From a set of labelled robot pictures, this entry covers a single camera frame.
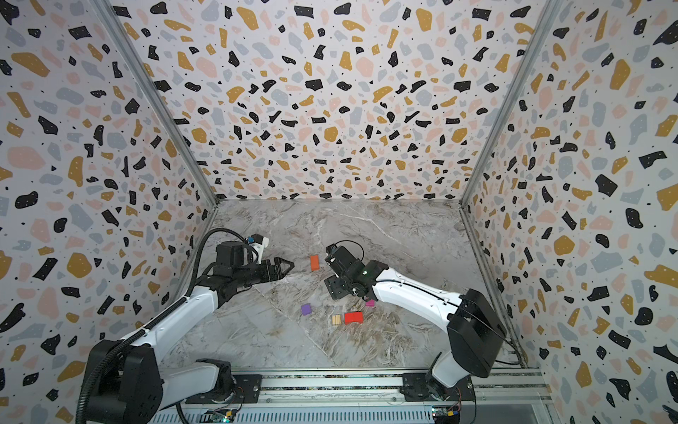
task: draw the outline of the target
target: terrazzo wallpaper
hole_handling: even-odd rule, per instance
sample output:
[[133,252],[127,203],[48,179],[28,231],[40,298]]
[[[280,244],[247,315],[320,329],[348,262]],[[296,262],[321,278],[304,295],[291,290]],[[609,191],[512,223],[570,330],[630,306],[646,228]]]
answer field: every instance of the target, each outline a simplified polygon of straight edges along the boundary
[[538,0],[114,0],[216,195],[460,197]]
[[0,13],[0,422],[70,423],[90,349],[163,308],[209,210],[88,3]]
[[468,205],[564,423],[678,410],[676,41],[676,2],[563,2]]

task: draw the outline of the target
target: metal bracket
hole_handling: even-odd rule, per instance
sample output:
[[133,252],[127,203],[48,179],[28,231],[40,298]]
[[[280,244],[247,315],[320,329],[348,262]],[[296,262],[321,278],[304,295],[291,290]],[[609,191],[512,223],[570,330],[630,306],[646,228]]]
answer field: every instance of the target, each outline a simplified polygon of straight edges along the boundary
[[186,399],[186,404],[212,404],[225,403],[230,399],[231,406],[238,407],[240,404],[255,404],[259,401],[259,393],[261,390],[261,374],[237,374],[233,376],[235,383],[235,396],[227,399],[214,398],[210,393],[200,393]]
[[[400,393],[405,396],[406,402],[436,400],[431,396],[431,390],[428,388],[425,372],[403,373],[403,387],[401,387]],[[450,387],[449,389],[445,388],[446,400],[457,400],[460,393],[462,401],[473,400],[473,383],[471,382],[470,375],[459,380],[454,387]]]

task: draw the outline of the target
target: small block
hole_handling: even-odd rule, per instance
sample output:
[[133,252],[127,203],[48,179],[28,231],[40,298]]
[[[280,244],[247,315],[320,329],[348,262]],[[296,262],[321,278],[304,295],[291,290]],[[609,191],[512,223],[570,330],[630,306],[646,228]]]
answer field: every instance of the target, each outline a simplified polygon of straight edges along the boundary
[[363,323],[363,313],[362,312],[346,312],[344,314],[344,324],[350,324],[351,322],[357,322],[359,324]]
[[314,254],[311,256],[311,271],[318,271],[320,269],[320,261],[318,260],[318,255]]

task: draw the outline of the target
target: marble floor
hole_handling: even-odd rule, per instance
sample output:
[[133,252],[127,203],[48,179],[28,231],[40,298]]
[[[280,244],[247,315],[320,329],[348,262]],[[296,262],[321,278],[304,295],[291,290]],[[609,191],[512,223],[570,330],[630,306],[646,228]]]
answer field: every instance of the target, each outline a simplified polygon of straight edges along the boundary
[[[265,235],[271,241],[264,258],[280,256],[295,267],[285,279],[255,285],[206,317],[170,351],[164,366],[214,358],[234,368],[428,367],[450,348],[438,327],[391,304],[366,307],[357,297],[330,298],[323,283],[332,275],[323,261],[325,247],[341,239],[362,244],[365,263],[376,259],[430,286],[452,292],[474,288],[487,296],[452,202],[224,201],[212,227]],[[210,237],[201,271],[226,239]],[[358,247],[345,246],[360,256]],[[312,272],[314,254],[321,269]],[[302,316],[305,303],[313,312]],[[350,311],[362,311],[364,323],[332,325],[331,315]],[[500,358],[515,360],[506,351]]]

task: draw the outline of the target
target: red block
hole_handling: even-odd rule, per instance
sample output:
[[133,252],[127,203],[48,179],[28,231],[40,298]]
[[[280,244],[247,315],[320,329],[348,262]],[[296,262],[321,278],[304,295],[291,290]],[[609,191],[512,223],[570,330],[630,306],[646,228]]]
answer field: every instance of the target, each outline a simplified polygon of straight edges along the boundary
[[358,324],[363,323],[363,313],[362,312],[346,312],[344,314],[344,324],[350,324],[351,322],[357,322]]
[[320,261],[318,260],[318,255],[314,254],[311,256],[311,271],[318,271],[320,269]]

